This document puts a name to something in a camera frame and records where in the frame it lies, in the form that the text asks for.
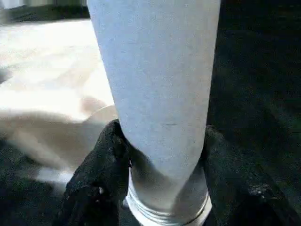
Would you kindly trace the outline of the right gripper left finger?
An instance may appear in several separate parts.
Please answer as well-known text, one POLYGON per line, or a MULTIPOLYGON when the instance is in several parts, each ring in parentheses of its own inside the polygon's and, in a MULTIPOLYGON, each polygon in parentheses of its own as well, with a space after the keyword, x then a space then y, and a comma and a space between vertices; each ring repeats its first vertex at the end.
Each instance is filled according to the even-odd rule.
POLYGON ((55 226, 118 226, 128 192, 129 146, 118 120, 110 121, 66 185, 55 226))

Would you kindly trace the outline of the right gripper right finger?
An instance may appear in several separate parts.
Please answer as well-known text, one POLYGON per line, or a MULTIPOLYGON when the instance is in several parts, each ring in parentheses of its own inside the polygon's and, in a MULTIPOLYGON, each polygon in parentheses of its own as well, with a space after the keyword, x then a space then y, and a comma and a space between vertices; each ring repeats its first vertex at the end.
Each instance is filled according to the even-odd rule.
POLYGON ((201 155, 218 226, 299 226, 301 218, 251 151, 206 127, 201 155))

